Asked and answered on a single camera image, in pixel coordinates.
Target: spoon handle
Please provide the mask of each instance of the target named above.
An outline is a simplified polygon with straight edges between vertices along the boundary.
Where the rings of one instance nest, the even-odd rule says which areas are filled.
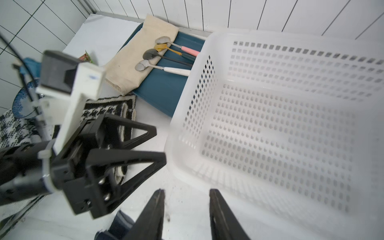
[[[164,71],[168,73],[175,73],[178,75],[183,75],[183,76],[189,76],[191,73],[191,70],[188,69],[181,69],[181,68],[169,68],[169,67],[164,67]]]
[[[176,43],[169,42],[170,44],[174,45],[175,47],[181,48],[180,45],[177,45]]]
[[[157,68],[157,69],[160,69],[160,70],[164,70],[164,67],[160,67],[160,66],[156,66],[156,65],[152,65],[152,64],[150,64],[149,67],[153,67],[153,68]]]
[[[191,48],[184,47],[184,46],[181,46],[181,50],[186,52],[186,53],[189,53],[195,57],[197,57],[197,55],[200,53],[199,51],[196,51],[196,50],[193,50]]]
[[[167,57],[164,57],[164,56],[160,56],[160,57],[164,58],[166,60],[169,60],[169,61],[173,61],[173,62],[176,62],[176,63],[181,63],[181,64],[184,64],[184,65],[187,65],[189,67],[193,66],[193,64],[191,64],[191,63],[186,63],[186,62],[178,61],[178,60],[175,60],[175,59],[172,59],[172,58],[167,58]]]
[[[192,61],[192,62],[195,62],[195,60],[196,60],[195,56],[192,56],[192,55],[190,55],[188,53],[182,53],[181,57],[185,58],[185,59],[188,59],[189,61]]]

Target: white plastic basket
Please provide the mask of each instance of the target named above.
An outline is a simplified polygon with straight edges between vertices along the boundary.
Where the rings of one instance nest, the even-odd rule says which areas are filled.
[[[172,118],[168,168],[277,228],[384,239],[383,59],[378,43],[211,34]]]

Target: white bracket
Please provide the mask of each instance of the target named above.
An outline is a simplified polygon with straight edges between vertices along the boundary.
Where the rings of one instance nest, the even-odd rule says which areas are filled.
[[[68,110],[53,145],[56,154],[61,152],[64,145],[79,127],[85,102],[88,99],[96,100],[98,98],[104,75],[105,70],[103,67],[88,62],[78,65]]]

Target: blue plate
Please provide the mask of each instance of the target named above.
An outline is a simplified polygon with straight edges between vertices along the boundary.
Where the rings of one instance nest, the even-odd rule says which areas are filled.
[[[33,82],[27,83],[27,88],[30,94],[36,94]],[[12,112],[15,118],[30,119],[36,117],[37,114],[25,91],[25,88],[20,89],[17,93],[12,104]]]

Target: teal tray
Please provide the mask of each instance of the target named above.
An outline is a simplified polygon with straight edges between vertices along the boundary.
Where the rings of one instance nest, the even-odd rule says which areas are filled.
[[[143,24],[140,24],[121,48],[123,48],[142,27]],[[174,41],[174,43],[178,45],[186,46],[197,51],[201,51],[204,42],[205,41],[202,39],[181,32],[177,34]],[[171,46],[170,48],[180,51],[179,48],[174,46]],[[171,51],[166,51],[164,56],[179,61],[189,62]],[[190,69],[190,67],[183,64],[175,63],[166,59],[161,59],[157,65],[161,67]],[[133,90],[133,93],[158,110],[172,117],[177,103],[179,102],[181,93],[183,92],[187,78],[188,77],[186,76],[167,73],[160,69],[153,69],[141,83],[140,87]]]

